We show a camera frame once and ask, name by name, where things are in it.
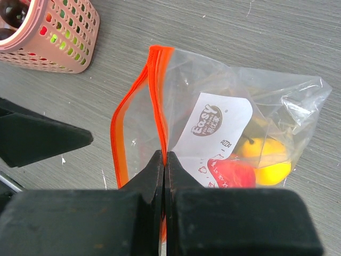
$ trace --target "lemon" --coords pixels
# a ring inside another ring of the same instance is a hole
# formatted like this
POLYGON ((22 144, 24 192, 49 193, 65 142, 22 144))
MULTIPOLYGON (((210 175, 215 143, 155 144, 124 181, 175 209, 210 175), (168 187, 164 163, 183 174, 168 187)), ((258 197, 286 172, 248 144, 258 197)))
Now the lemon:
POLYGON ((249 139, 238 150, 238 154, 258 165, 255 174, 259 185, 276 185, 291 171, 285 146, 274 139, 249 139))

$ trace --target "gray wooden table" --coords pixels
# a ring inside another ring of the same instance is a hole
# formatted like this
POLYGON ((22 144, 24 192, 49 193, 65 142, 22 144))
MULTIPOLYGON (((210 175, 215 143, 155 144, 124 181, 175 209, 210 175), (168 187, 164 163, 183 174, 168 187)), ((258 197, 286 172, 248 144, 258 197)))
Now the gray wooden table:
POLYGON ((0 169, 28 189, 104 189, 103 170, 108 188, 116 188, 110 120, 151 44, 194 51, 230 66, 322 76, 334 90, 285 187, 306 201, 327 255, 341 255, 341 2, 92 2, 101 27, 88 70, 60 75, 0 63, 0 96, 90 130, 93 144, 19 169, 0 163, 0 169))

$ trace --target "fruit stem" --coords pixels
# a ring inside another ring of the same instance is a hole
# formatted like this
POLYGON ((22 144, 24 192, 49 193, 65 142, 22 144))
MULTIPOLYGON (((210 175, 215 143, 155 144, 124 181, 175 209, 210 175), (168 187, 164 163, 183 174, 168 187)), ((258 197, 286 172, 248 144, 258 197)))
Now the fruit stem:
POLYGON ((251 145, 252 145, 253 143, 255 143, 255 141, 254 141, 253 139, 251 139, 250 137, 246 136, 245 134, 242 134, 241 136, 242 136, 243 138, 247 139, 247 140, 250 142, 251 145))

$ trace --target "white card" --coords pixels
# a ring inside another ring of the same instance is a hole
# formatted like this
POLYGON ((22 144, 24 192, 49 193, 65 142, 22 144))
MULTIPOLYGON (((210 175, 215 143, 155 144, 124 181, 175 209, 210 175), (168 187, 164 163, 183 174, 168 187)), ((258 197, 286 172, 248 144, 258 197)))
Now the white card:
POLYGON ((184 169, 203 186, 217 188, 207 162, 231 155, 252 113, 252 106, 245 98, 201 93, 172 151, 184 169))

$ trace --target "ziplock bag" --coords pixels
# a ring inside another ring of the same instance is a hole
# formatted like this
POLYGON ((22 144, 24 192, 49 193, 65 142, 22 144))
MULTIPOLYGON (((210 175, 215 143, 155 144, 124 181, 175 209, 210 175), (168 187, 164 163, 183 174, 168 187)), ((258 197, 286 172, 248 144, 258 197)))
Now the ziplock bag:
POLYGON ((295 167, 331 87, 154 45, 111 122, 120 188, 161 149, 205 187, 270 186, 295 167))

